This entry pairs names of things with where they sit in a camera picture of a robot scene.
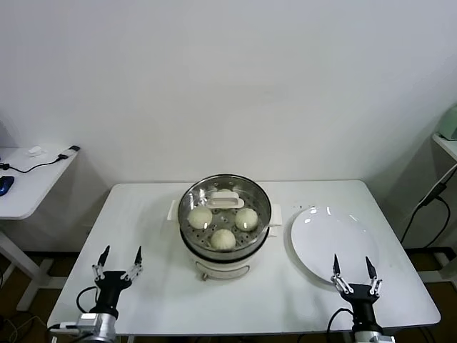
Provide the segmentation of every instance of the white side table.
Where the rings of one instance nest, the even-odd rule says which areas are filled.
[[[27,170],[34,165],[54,161],[57,155],[66,149],[68,147],[55,147],[46,149],[46,155],[29,157],[28,149],[25,148],[0,148],[0,157],[3,163],[10,163],[18,169]],[[27,174],[13,169],[0,170],[0,177],[11,175],[15,178],[8,193],[0,197],[0,219],[21,220],[31,216],[75,156],[76,154],[52,165],[40,166]],[[11,261],[4,272],[4,281],[11,275],[14,267],[20,268],[32,279],[17,305],[19,311],[25,311],[30,307],[38,289],[61,289],[65,285],[65,277],[50,277],[47,274],[51,268],[52,259],[45,259],[38,266],[3,232],[0,232],[0,254]]]
[[[438,134],[433,135],[433,140],[453,159],[457,161],[457,141],[448,141]],[[449,261],[447,256],[439,252],[434,254],[439,264],[443,267],[440,270],[419,272],[424,282],[450,282],[457,290],[457,259]]]

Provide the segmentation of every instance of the floor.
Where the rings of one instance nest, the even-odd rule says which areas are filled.
[[[33,257],[35,262],[40,262],[41,258]],[[50,274],[55,277],[67,276],[73,267],[75,257],[58,257],[55,258],[53,267]],[[421,270],[434,270],[438,269],[438,262],[431,254],[414,254],[411,256],[411,261],[418,271]],[[9,265],[3,257],[0,257],[0,268],[5,270]],[[0,315],[4,318],[11,318],[14,325],[19,326],[31,317],[31,314],[16,313],[16,304],[21,298],[29,278],[18,269],[15,269],[13,274],[4,282],[4,286],[0,289]],[[457,292],[449,283],[442,284],[428,284],[427,289],[433,297],[436,305],[441,312],[441,322],[434,326],[429,327],[435,342],[456,342],[457,341]],[[30,312],[33,315],[40,317],[43,322],[47,319],[54,307],[54,303],[59,297],[59,290],[40,290],[34,302],[31,305]],[[44,332],[46,328],[39,324],[37,321],[33,325],[28,324],[19,330],[18,339],[16,342],[31,343],[31,342],[44,342]],[[12,326],[8,322],[0,322],[0,343],[10,342],[8,339],[13,332]],[[254,337],[138,337],[136,343],[147,342],[175,342],[175,343],[276,343],[297,342],[297,335],[277,335],[277,336],[254,336]],[[404,329],[395,334],[396,341],[399,343],[406,342],[427,342],[419,328]],[[60,336],[59,343],[71,342],[72,338]],[[120,338],[122,343],[126,343],[126,337]],[[325,342],[323,334],[307,334],[301,339],[301,343],[306,342]],[[332,342],[342,342],[340,334],[331,335]]]

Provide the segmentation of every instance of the blue mouse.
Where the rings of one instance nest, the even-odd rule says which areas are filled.
[[[14,177],[0,177],[0,197],[5,195],[14,182]]]

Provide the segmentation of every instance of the plate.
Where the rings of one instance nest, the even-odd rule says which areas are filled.
[[[378,245],[355,216],[333,207],[313,207],[293,221],[291,241],[298,258],[318,278],[331,283],[336,254],[346,282],[369,280],[365,256],[374,267],[379,263]]]

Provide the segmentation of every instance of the table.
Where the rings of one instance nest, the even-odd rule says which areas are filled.
[[[457,161],[457,141],[448,141],[439,134],[434,134],[433,140]],[[449,261],[444,253],[436,253],[434,255],[442,268],[440,270],[419,272],[422,280],[424,282],[450,282],[457,291],[457,259]]]
[[[451,155],[453,159],[457,160],[457,141],[448,141],[439,134],[434,134],[433,140],[437,145],[441,146],[445,152]]]
[[[384,279],[374,308],[383,327],[439,322],[440,313],[366,185],[360,181],[261,182],[281,205],[283,226],[259,250],[261,261],[234,280],[201,281],[179,229],[166,221],[173,199],[190,184],[118,184],[112,190],[81,250],[48,320],[75,321],[76,295],[94,284],[91,265],[111,245],[105,270],[125,270],[138,246],[143,274],[121,293],[116,332],[122,335],[219,335],[324,332],[339,307],[350,306],[332,286],[314,279],[294,258],[287,242],[293,218],[310,206],[339,207],[366,223],[380,249]],[[86,309],[93,294],[81,298]],[[338,316],[334,330],[350,330]]]
[[[51,146],[47,147],[46,154],[30,157],[27,155],[26,148],[0,148],[0,157],[3,163],[10,163],[18,169],[27,170],[36,164],[55,160],[57,155],[66,149],[68,146]],[[8,193],[0,197],[0,219],[21,220],[31,216],[75,157],[76,154],[49,166],[40,166],[27,174],[13,169],[0,170],[0,177],[12,175],[15,178]],[[45,259],[38,266],[3,232],[0,232],[0,254],[11,261],[11,265],[4,272],[4,281],[8,279],[14,267],[20,268],[32,279],[17,305],[19,311],[29,308],[38,289],[61,289],[65,284],[66,278],[47,275],[52,259]]]

